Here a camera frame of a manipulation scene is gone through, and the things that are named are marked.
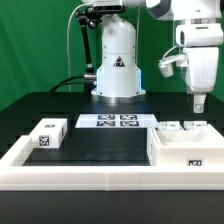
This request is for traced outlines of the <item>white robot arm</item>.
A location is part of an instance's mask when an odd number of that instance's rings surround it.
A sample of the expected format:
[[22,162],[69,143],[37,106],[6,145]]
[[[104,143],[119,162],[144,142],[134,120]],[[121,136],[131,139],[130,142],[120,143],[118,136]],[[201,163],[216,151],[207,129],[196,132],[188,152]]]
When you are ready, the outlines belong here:
[[99,101],[130,102],[145,94],[141,71],[135,61],[136,30],[119,15],[127,8],[145,8],[157,20],[174,24],[176,55],[166,54],[158,67],[165,77],[173,67],[183,69],[193,111],[204,111],[206,94],[213,90],[224,31],[219,22],[221,0],[82,0],[87,16],[102,19],[102,64],[92,95]]

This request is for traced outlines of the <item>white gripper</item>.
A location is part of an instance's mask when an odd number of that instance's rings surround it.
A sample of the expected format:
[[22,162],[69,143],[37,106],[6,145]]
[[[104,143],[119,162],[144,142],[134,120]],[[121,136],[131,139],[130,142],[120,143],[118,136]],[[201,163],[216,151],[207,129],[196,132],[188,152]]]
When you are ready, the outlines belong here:
[[[210,92],[216,82],[219,45],[224,33],[219,23],[185,24],[176,27],[176,43],[187,57],[185,82],[192,92]],[[204,112],[206,95],[195,93],[193,111]]]

